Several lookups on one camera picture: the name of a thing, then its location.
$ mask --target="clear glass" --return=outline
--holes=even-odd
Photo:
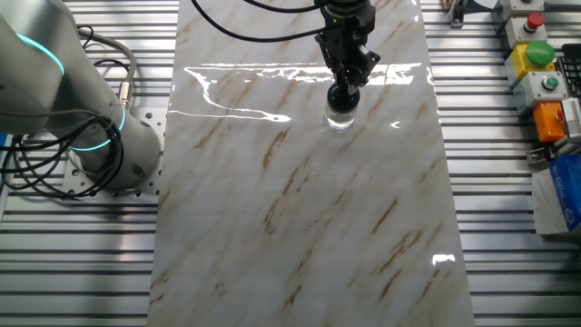
[[[346,114],[338,113],[327,104],[324,117],[325,125],[334,133],[345,133],[355,122],[356,112],[357,107]]]

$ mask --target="marble board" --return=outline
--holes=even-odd
[[[323,26],[200,4],[243,35]],[[334,134],[312,36],[239,41],[180,2],[149,327],[475,325],[419,0],[373,4],[382,59]]]

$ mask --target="green button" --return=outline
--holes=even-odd
[[[557,87],[559,86],[559,81],[555,78],[555,77],[548,77],[547,78],[547,84],[553,86],[553,87]]]
[[[527,57],[533,64],[545,66],[555,59],[555,49],[546,42],[533,41],[527,46]]]

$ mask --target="gray robot arm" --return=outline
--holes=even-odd
[[[0,0],[0,81],[0,133],[48,128],[63,137],[91,118],[79,110],[91,112],[110,118],[121,131],[123,166],[109,189],[134,187],[156,168],[161,154],[157,135],[125,110],[94,68],[80,45],[73,15],[61,0]],[[59,115],[35,116],[54,113]],[[101,172],[110,163],[110,141],[103,127],[95,125],[71,149],[86,171]],[[90,178],[99,180],[100,175]]]
[[[0,16],[0,114],[48,114],[63,74],[41,50],[27,45]],[[0,131],[32,134],[44,128],[48,116],[0,116]]]

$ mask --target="red button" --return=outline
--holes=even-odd
[[[565,123],[565,115],[563,114],[563,107],[560,107],[556,112],[556,119],[561,123]]]
[[[531,14],[527,18],[527,26],[530,29],[538,29],[538,27],[542,26],[545,23],[545,18],[541,14]]]

